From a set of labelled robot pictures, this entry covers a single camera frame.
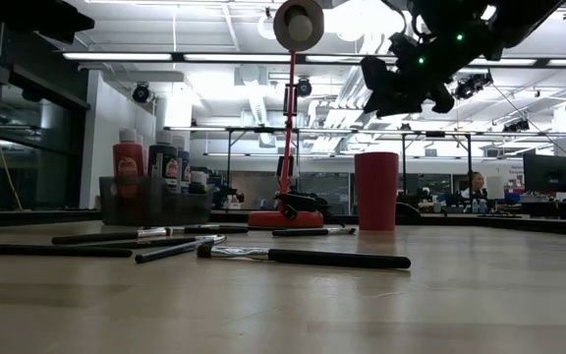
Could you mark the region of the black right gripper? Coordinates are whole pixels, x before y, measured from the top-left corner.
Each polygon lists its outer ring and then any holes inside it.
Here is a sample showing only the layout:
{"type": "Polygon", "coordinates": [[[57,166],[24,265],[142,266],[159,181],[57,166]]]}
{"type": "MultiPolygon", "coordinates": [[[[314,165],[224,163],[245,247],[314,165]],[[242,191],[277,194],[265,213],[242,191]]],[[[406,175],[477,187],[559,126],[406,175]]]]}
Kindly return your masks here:
{"type": "Polygon", "coordinates": [[[361,61],[365,85],[370,91],[364,112],[374,112],[378,118],[421,113],[426,99],[434,102],[434,112],[449,112],[455,99],[446,83],[483,55],[490,30],[485,23],[465,23],[428,42],[417,43],[400,32],[390,40],[396,73],[376,57],[366,56],[361,61]]]}

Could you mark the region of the large coral red paint bottle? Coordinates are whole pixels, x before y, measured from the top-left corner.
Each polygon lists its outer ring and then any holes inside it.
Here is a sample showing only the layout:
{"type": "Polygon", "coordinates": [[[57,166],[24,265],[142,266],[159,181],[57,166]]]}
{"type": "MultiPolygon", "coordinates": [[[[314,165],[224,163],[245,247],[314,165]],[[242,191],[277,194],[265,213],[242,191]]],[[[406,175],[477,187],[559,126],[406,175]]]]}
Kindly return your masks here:
{"type": "Polygon", "coordinates": [[[117,196],[134,197],[138,186],[128,184],[128,181],[144,175],[143,146],[135,129],[119,131],[119,143],[113,146],[113,167],[117,196]]]}

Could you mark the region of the large grey paint bottle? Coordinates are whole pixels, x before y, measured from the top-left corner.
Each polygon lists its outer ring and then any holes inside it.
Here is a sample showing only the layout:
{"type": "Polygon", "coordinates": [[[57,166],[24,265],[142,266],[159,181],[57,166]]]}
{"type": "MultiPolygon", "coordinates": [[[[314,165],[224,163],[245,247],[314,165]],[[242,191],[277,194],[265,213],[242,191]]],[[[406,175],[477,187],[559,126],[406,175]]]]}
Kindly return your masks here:
{"type": "Polygon", "coordinates": [[[171,192],[178,192],[180,163],[170,131],[160,130],[156,133],[155,144],[148,149],[147,175],[162,178],[171,192]]]}

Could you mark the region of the dark green paint bottle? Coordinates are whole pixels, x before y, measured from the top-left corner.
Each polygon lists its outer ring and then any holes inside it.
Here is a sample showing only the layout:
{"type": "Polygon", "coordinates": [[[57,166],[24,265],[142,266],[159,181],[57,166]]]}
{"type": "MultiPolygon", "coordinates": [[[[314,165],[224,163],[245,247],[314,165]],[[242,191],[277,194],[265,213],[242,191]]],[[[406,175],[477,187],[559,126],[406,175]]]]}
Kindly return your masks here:
{"type": "Polygon", "coordinates": [[[189,185],[190,194],[206,195],[208,193],[207,174],[202,171],[191,172],[191,182],[189,185]]]}

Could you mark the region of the black ceiling track light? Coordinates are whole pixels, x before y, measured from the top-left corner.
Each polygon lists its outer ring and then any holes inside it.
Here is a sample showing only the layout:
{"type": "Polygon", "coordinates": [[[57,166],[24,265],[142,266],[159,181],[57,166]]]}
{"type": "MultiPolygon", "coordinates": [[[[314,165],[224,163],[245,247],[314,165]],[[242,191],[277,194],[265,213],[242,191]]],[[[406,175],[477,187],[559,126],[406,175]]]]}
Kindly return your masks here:
{"type": "Polygon", "coordinates": [[[489,71],[471,74],[458,80],[454,96],[459,100],[469,99],[492,83],[493,77],[489,71]]]}

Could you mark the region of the dark red plastic cup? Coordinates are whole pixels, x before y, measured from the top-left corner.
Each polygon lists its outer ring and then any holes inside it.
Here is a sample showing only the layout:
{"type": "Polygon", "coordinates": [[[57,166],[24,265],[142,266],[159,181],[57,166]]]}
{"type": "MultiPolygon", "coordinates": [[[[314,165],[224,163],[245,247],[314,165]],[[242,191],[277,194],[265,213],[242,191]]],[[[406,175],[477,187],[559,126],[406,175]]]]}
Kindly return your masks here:
{"type": "Polygon", "coordinates": [[[399,155],[394,152],[364,152],[355,155],[355,184],[361,230],[395,230],[398,162],[399,155]]]}

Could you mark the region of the person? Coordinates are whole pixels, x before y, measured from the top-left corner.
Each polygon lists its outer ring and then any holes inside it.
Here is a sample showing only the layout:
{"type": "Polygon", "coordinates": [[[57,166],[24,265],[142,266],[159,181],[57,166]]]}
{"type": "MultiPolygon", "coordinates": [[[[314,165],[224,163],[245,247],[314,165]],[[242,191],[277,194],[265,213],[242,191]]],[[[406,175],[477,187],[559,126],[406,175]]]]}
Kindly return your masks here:
{"type": "Polygon", "coordinates": [[[460,193],[463,199],[486,199],[487,191],[484,188],[484,178],[481,173],[474,171],[471,174],[471,186],[460,193]]]}

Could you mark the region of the red desk lamp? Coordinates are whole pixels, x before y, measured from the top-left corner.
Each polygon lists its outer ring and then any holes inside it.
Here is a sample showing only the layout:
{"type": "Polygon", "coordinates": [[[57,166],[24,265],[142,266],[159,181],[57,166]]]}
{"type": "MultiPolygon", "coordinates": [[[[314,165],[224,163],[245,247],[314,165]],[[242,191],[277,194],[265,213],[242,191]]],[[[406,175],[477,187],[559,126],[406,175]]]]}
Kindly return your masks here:
{"type": "Polygon", "coordinates": [[[276,211],[252,211],[249,214],[249,226],[309,228],[321,227],[323,216],[319,211],[298,211],[290,205],[289,193],[293,165],[291,147],[294,133],[293,118],[296,112],[296,64],[297,54],[314,47],[324,34],[324,15],[322,7],[315,0],[286,0],[277,10],[273,29],[280,45],[288,50],[289,83],[286,97],[285,147],[281,159],[279,192],[276,211]]]}

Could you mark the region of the black computer monitor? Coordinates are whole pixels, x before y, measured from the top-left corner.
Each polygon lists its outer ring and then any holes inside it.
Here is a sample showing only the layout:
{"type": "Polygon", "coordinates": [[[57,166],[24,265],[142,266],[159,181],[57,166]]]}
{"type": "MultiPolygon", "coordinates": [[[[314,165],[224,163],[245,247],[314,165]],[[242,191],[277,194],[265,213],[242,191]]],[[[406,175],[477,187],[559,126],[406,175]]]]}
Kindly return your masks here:
{"type": "Polygon", "coordinates": [[[536,193],[566,192],[566,157],[524,154],[525,190],[536,193]]]}

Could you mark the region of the grey translucent plastic bin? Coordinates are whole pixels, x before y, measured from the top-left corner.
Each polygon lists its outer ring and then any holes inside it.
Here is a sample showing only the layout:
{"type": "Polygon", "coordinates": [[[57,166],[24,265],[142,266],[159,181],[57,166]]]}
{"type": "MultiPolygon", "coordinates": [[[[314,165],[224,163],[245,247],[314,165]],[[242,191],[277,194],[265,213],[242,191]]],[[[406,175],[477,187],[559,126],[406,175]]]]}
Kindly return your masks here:
{"type": "Polygon", "coordinates": [[[100,177],[101,217],[106,225],[180,226],[209,221],[213,193],[180,194],[160,177],[100,177]]]}

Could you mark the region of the black aluminium table frame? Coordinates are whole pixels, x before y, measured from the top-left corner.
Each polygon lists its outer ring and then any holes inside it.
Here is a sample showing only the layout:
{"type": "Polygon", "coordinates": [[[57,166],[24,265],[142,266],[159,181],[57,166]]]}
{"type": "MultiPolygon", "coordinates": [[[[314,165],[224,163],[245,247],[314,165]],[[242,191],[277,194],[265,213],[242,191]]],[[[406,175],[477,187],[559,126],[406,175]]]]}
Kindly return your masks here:
{"type": "MultiPolygon", "coordinates": [[[[90,209],[0,211],[0,227],[92,220],[100,220],[106,225],[133,227],[147,225],[147,221],[141,217],[131,220],[127,218],[121,219],[116,216],[106,216],[99,210],[90,209]]],[[[434,228],[449,226],[487,227],[566,235],[566,220],[483,216],[469,213],[397,215],[395,224],[397,226],[429,226],[434,228]]]]}

